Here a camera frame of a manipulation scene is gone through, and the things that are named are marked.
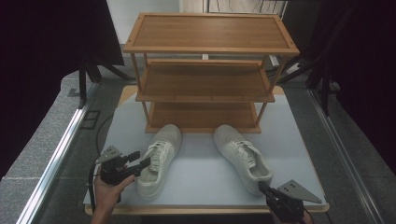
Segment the wooden shoe rack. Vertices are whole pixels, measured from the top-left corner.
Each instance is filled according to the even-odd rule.
[[[146,132],[175,124],[183,133],[213,133],[229,124],[259,133],[267,103],[288,58],[298,55],[277,15],[140,13],[123,51],[130,53]],[[146,67],[139,75],[136,53]],[[262,60],[149,59],[148,54],[260,55]],[[282,58],[271,82],[265,56]],[[262,103],[256,113],[254,103]]]

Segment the white sneaker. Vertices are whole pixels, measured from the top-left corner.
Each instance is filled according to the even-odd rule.
[[[260,151],[236,129],[221,125],[215,130],[215,144],[220,153],[236,168],[245,188],[254,195],[262,195],[259,181],[268,186],[274,173]]]
[[[156,198],[163,191],[168,166],[181,145],[180,129],[173,125],[163,126],[151,141],[142,160],[151,157],[151,165],[142,170],[137,178],[136,189],[145,199]]]

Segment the table surface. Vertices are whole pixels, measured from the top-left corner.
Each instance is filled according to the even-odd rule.
[[[135,95],[131,97],[136,91],[136,86],[125,87],[104,148],[115,146],[123,155],[137,150],[142,155],[146,152],[154,134],[144,132],[146,119],[142,105],[134,100]],[[262,133],[244,136],[273,169],[272,188],[294,179],[322,200],[322,203],[304,202],[304,206],[312,212],[325,212],[329,205],[286,96],[279,87],[275,88],[275,94],[276,102],[265,109]],[[90,214],[88,194],[84,203]],[[143,200],[132,184],[122,193],[122,201],[114,211],[140,215],[267,212],[265,197],[246,191],[235,168],[216,149],[211,133],[183,133],[180,151],[169,166],[163,192],[157,199]]]
[[[299,54],[277,15],[140,13],[125,53]]]

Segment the floor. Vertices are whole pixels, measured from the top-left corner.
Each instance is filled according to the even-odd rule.
[[[125,66],[119,66],[119,69],[126,74],[133,74],[130,58],[125,57],[124,60]],[[43,199],[42,206],[32,221],[34,223],[89,223],[90,221],[90,216],[85,214],[82,204],[87,190],[88,171],[97,156],[97,148],[100,148],[106,140],[106,130],[111,123],[110,116],[117,107],[122,88],[132,84],[130,81],[116,77],[105,68],[100,67],[100,71],[104,77],[103,81],[95,86],[96,94],[92,97],[89,113],[78,128],[78,134],[65,154],[64,162],[54,177],[47,197]],[[307,75],[280,86],[288,98],[293,116],[330,204],[327,213],[313,214],[314,220],[316,223],[396,223],[394,173],[337,102],[335,94],[330,95],[329,99],[330,116],[325,119],[321,116],[315,102],[315,96],[319,91],[311,92],[304,86]],[[48,115],[0,182],[0,223],[18,221],[40,177],[46,171],[70,120],[75,115],[78,103],[78,73],[73,73],[64,78],[61,91]],[[330,129],[335,130],[335,136],[329,132],[329,122]],[[363,187],[354,184],[356,176],[350,174],[351,168],[344,162],[345,154],[340,155],[339,148],[343,149],[351,160]],[[365,209],[370,208],[370,205],[365,204],[367,198],[361,196],[361,189],[369,193],[369,201],[375,203],[380,219],[373,219],[370,212]],[[110,223],[184,223],[193,220],[196,223],[242,221],[271,223],[267,217],[260,215],[113,216]]]

